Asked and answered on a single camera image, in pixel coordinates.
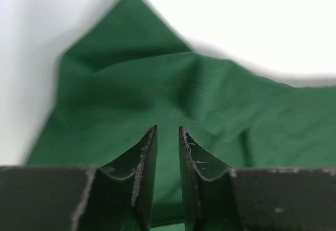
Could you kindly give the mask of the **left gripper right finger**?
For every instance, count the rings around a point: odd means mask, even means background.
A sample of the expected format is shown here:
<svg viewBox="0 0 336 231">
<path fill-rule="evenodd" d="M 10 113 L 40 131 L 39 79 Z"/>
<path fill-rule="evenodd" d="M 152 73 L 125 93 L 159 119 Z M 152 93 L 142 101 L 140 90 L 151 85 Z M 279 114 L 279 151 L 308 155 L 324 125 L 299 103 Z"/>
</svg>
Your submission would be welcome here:
<svg viewBox="0 0 336 231">
<path fill-rule="evenodd" d="M 335 169 L 233 168 L 179 128 L 186 230 L 335 230 Z"/>
</svg>

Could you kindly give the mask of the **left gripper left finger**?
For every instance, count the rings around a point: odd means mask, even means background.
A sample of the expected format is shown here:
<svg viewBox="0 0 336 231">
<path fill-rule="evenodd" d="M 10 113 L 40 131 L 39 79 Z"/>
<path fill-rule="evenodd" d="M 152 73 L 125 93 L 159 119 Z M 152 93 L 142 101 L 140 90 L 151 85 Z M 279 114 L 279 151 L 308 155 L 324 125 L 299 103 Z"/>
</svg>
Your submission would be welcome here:
<svg viewBox="0 0 336 231">
<path fill-rule="evenodd" d="M 150 230 L 157 129 L 102 167 L 2 166 L 1 230 Z"/>
</svg>

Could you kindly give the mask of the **green t shirt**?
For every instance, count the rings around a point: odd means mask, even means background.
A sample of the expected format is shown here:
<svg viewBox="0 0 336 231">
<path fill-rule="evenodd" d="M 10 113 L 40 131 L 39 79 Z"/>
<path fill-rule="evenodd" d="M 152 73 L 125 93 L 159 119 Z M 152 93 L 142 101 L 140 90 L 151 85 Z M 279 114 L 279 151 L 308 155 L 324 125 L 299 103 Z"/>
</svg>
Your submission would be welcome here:
<svg viewBox="0 0 336 231">
<path fill-rule="evenodd" d="M 334 167 L 335 87 L 294 88 L 193 52 L 143 0 L 68 49 L 29 165 L 104 165 L 157 125 L 152 223 L 183 230 L 178 128 L 234 167 Z"/>
</svg>

